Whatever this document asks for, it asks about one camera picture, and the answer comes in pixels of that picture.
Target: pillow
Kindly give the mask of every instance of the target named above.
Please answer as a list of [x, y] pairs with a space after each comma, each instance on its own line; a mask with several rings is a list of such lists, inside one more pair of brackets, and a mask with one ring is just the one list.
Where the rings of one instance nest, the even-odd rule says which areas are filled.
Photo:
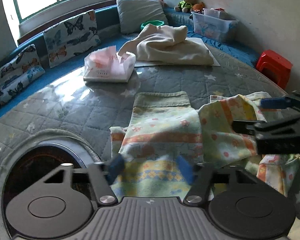
[[168, 20], [157, 0], [117, 0], [117, 7], [122, 34], [140, 32], [140, 26], [147, 21]]
[[97, 21], [94, 10], [66, 19], [43, 32], [53, 68], [60, 63], [98, 46]]
[[34, 44], [24, 48], [0, 68], [0, 104], [5, 105], [44, 72]]

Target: window sill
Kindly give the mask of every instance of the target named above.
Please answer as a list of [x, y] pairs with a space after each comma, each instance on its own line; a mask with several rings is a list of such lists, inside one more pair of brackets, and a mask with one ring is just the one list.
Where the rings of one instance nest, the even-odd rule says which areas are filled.
[[18, 44], [52, 26], [55, 24], [53, 22], [58, 23], [62, 21], [62, 18], [67, 19], [79, 14], [81, 9], [88, 11], [113, 4], [115, 4], [115, 0], [66, 0], [53, 5], [19, 24], [20, 38]]

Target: butterfly print cushion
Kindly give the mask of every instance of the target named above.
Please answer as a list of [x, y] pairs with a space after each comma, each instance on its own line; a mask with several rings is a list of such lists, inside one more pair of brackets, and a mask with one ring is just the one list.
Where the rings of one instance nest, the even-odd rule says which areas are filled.
[[94, 10], [79, 14], [48, 28], [44, 31], [43, 36], [49, 55], [50, 68], [101, 43]]
[[31, 44], [0, 68], [1, 105], [6, 104], [42, 74], [44, 69], [34, 44]]

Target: red plastic stool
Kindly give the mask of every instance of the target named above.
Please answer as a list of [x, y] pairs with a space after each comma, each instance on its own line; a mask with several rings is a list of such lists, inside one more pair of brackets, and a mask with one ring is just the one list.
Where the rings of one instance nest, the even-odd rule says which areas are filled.
[[265, 50], [258, 60], [256, 69], [276, 83], [282, 89], [285, 89], [291, 72], [292, 64], [290, 61], [274, 52]]

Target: white plastic bag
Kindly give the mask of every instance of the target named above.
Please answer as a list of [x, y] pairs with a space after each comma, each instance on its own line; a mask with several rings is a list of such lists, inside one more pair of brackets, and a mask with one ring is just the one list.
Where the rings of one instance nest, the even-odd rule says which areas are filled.
[[84, 81], [128, 82], [136, 55], [126, 52], [117, 55], [116, 46], [98, 49], [84, 58]]

